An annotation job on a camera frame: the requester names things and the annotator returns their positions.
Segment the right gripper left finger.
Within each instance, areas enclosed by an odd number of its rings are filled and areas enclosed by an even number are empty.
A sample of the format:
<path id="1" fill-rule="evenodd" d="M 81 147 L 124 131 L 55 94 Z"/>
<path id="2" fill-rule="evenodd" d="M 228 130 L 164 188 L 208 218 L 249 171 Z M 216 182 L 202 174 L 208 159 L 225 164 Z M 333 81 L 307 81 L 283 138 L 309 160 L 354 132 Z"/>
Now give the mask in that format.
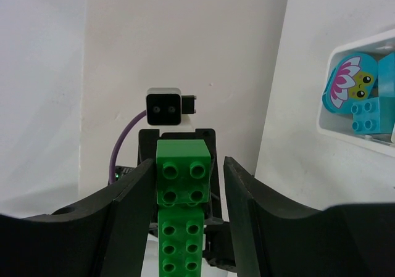
<path id="1" fill-rule="evenodd" d="M 1 217 L 2 276 L 139 276 L 154 209 L 155 163 L 50 215 Z"/>

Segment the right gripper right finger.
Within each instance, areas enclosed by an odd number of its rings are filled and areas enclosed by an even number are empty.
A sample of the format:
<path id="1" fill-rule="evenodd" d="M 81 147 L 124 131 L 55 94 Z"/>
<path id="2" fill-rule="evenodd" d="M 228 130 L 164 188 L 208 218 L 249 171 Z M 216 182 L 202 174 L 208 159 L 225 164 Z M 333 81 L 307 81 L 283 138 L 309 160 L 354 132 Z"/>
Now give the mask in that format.
<path id="1" fill-rule="evenodd" d="M 238 276 L 393 276 L 394 204 L 316 210 L 223 164 Z"/>

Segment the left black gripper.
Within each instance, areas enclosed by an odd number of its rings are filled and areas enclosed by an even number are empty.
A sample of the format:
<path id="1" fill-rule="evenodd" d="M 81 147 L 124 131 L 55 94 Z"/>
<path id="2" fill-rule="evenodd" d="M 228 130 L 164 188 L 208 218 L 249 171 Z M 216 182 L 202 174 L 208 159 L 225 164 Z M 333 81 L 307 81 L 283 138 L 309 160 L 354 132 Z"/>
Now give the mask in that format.
<path id="1" fill-rule="evenodd" d="M 139 132 L 138 162 L 154 159 L 156 162 L 157 142 L 160 139 L 202 139 L 210 152 L 210 191 L 209 201 L 204 204 L 204 231 L 202 261 L 212 267 L 226 271 L 236 268 L 229 223 L 222 219 L 219 191 L 215 131 L 196 129 L 194 132 L 163 133 L 159 130 L 144 129 Z M 150 232 L 158 237 L 158 205 L 151 219 Z"/>

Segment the green lego brick stack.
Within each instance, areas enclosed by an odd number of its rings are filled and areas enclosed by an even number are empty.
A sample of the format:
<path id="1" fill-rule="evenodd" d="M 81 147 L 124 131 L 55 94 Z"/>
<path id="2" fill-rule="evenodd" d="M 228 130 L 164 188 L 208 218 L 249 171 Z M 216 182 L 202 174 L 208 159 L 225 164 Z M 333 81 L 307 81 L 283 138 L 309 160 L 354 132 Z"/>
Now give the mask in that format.
<path id="1" fill-rule="evenodd" d="M 202 139 L 157 142 L 159 276 L 200 276 L 211 156 Z"/>

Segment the white three-compartment tray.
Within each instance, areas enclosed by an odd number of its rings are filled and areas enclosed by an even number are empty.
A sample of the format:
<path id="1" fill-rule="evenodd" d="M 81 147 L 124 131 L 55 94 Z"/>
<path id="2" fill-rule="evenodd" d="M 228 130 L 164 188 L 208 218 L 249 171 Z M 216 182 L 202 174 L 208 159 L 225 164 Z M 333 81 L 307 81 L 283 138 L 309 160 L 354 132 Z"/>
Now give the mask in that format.
<path id="1" fill-rule="evenodd" d="M 394 156 L 394 30 L 334 49 L 317 129 Z"/>

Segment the teal 2x2 lego brick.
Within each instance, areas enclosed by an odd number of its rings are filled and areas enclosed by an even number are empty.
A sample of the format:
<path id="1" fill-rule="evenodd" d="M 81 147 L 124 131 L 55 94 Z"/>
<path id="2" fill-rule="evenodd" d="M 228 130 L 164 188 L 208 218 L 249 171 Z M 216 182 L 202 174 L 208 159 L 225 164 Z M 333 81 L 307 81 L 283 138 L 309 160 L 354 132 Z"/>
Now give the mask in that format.
<path id="1" fill-rule="evenodd" d="M 394 128 L 394 98 L 373 97 L 351 107 L 355 134 L 391 134 Z"/>

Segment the teal frog flower lego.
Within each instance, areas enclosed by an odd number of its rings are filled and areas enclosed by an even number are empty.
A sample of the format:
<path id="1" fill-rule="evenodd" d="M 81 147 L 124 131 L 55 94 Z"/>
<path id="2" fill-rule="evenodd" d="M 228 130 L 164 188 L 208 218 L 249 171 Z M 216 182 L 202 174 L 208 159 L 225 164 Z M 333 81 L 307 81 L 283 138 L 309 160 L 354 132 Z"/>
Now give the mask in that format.
<path id="1" fill-rule="evenodd" d="M 377 88 L 378 61 L 370 54 L 355 52 L 331 71 L 322 104 L 332 114 L 350 115 L 353 103 L 377 96 Z"/>

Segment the teal lego brick stack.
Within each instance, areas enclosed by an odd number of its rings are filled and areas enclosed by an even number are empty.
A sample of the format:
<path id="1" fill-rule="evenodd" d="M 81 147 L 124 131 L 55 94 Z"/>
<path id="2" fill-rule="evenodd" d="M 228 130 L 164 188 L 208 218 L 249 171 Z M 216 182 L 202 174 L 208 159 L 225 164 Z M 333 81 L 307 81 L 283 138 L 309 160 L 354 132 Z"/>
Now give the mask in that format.
<path id="1" fill-rule="evenodd" d="M 395 58 L 390 53 L 378 61 L 378 95 L 394 97 L 395 94 Z"/>

